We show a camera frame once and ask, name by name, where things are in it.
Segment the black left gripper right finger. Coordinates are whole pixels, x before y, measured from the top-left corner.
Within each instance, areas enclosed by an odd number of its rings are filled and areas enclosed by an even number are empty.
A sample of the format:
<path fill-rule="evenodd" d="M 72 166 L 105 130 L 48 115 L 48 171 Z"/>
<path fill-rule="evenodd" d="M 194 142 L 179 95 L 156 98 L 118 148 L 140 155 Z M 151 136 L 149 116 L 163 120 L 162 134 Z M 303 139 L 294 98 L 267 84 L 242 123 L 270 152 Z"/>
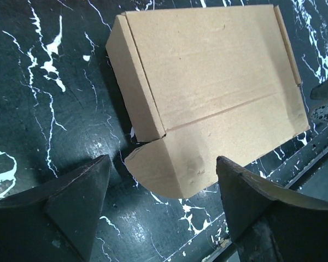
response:
<path fill-rule="evenodd" d="M 328 261 L 328 201 L 262 178 L 225 156 L 216 174 L 240 261 Z"/>

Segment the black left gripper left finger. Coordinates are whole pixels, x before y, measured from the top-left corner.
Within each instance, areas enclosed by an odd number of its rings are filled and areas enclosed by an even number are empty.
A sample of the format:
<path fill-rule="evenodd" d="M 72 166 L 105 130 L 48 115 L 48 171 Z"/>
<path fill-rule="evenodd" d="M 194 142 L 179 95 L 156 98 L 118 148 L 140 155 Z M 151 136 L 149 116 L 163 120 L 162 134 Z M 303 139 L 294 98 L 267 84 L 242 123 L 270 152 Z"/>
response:
<path fill-rule="evenodd" d="M 89 261 L 110 170 L 99 156 L 0 200 L 0 261 Z"/>

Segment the brown cardboard box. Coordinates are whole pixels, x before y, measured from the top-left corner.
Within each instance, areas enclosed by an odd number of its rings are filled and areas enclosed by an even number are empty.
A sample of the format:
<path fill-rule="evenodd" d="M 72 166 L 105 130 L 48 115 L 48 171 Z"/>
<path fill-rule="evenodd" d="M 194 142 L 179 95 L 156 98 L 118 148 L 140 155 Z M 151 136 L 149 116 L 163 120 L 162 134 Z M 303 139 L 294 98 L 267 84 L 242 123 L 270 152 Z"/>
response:
<path fill-rule="evenodd" d="M 216 183 L 309 129 L 301 78 L 277 5 L 126 11 L 106 43 L 141 146 L 131 175 L 167 198 Z"/>

